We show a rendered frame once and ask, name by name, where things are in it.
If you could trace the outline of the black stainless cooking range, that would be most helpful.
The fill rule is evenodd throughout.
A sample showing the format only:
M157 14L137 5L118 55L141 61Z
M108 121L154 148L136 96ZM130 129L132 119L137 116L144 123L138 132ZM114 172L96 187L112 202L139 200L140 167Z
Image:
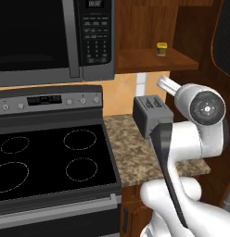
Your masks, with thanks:
M0 216L112 193L121 196L121 179L103 120L101 86L0 91Z

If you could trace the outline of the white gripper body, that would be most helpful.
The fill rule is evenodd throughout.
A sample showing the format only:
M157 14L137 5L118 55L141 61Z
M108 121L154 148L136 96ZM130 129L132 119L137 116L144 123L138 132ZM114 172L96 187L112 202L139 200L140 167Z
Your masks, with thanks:
M175 81L171 80L166 76L160 76L157 85L167 92L168 94L175 96L176 92L179 90L180 85Z

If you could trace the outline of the wooden cabinet door, dark panel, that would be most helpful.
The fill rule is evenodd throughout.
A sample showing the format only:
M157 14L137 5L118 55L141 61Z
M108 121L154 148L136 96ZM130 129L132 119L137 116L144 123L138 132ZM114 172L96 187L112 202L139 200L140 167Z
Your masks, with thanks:
M195 70L175 70L178 83L194 82L215 89L226 103L230 132L230 0L213 0L211 6L181 6L174 48L198 62ZM205 160L211 168L198 178L203 202L221 206L230 190L230 141L218 157Z

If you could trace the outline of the brown wooden wall cabinet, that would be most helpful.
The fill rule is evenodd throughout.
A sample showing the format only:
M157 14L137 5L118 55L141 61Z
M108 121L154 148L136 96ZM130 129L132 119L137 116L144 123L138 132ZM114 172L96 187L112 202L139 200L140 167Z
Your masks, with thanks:
M115 0L115 72L191 70L198 62L174 48L181 6L211 6L213 0ZM157 55L157 43L168 45Z

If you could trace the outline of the black oven door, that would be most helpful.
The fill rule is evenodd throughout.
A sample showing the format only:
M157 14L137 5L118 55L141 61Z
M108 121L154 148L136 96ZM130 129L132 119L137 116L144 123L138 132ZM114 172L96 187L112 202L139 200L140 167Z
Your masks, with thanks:
M116 209L0 230L0 237L120 237L121 204Z

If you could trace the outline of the brown wooden base cabinet door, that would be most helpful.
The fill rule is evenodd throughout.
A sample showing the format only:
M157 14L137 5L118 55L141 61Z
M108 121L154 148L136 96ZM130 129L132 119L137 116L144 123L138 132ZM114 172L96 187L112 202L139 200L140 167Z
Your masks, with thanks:
M152 210L146 207L140 198L140 185L127 186L121 189L121 229L120 237L140 237L141 231L149 223ZM128 207L128 230L123 233L124 222L123 209Z

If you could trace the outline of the black stainless microwave oven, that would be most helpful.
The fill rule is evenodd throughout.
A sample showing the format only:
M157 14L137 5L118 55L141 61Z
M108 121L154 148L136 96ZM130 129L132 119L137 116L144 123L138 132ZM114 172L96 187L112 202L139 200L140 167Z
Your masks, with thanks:
M0 87L115 76L115 0L73 0L80 77L70 76L62 0L0 0Z

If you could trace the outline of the yellow honey bottle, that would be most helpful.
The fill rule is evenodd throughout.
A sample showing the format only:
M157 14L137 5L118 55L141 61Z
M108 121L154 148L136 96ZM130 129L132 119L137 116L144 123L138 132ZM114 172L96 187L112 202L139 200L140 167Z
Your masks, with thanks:
M166 56L168 45L166 43L157 43L157 55Z

